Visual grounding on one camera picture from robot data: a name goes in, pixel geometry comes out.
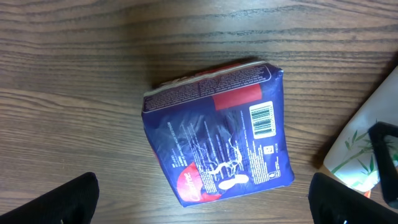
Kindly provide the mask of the white cream tube gold cap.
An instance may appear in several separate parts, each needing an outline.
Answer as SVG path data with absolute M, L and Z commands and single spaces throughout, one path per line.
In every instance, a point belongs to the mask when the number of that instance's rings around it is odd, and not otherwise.
M 378 122 L 397 125 L 397 69 L 344 127 L 328 151 L 322 170 L 353 190 L 370 191 L 380 177 L 368 129 Z

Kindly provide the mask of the purple sanitary pad pack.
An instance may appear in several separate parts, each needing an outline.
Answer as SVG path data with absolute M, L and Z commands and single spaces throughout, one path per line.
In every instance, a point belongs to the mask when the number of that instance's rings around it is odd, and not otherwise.
M 284 72 L 265 61 L 167 82 L 144 95 L 144 132 L 184 207 L 294 181 L 284 131 Z

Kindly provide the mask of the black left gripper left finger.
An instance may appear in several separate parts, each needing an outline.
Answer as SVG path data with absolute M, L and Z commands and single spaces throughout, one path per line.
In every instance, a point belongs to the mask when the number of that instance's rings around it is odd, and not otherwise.
M 99 194 L 96 175 L 87 172 L 1 215 L 1 223 L 90 224 Z

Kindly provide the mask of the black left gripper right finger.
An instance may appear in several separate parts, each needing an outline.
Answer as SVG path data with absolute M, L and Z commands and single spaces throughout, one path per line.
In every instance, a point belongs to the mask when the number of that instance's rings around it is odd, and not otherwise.
M 390 223 L 397 213 L 317 172 L 308 192 L 314 224 Z

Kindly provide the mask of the small orange snack packet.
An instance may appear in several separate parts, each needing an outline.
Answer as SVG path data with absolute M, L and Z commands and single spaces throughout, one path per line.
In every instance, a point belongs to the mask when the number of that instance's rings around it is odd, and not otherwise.
M 365 193 L 363 193 L 363 195 L 367 198 L 371 197 L 371 190 L 366 191 Z

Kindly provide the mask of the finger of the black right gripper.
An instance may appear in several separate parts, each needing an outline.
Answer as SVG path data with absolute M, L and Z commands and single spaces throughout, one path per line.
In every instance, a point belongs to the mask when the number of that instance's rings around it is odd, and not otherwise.
M 397 171 L 390 157 L 386 136 L 397 137 L 397 126 L 377 122 L 368 130 L 379 170 L 384 201 L 391 208 L 397 208 Z

